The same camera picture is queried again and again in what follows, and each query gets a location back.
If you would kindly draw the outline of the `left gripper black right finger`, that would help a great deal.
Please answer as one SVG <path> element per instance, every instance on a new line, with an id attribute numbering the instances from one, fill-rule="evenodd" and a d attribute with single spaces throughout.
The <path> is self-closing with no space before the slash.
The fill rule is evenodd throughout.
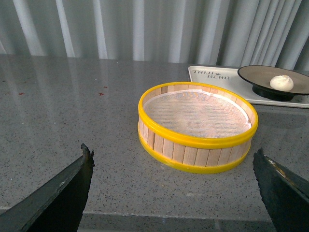
<path id="1" fill-rule="evenodd" d="M 264 154 L 253 156 L 260 195 L 278 232 L 309 230 L 309 182 Z"/>

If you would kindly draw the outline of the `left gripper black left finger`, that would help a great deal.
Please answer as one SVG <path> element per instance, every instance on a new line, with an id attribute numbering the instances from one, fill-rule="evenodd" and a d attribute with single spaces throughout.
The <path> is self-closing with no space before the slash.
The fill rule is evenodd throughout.
<path id="1" fill-rule="evenodd" d="M 94 152 L 82 156 L 0 216 L 2 232 L 76 232 L 90 189 Z"/>

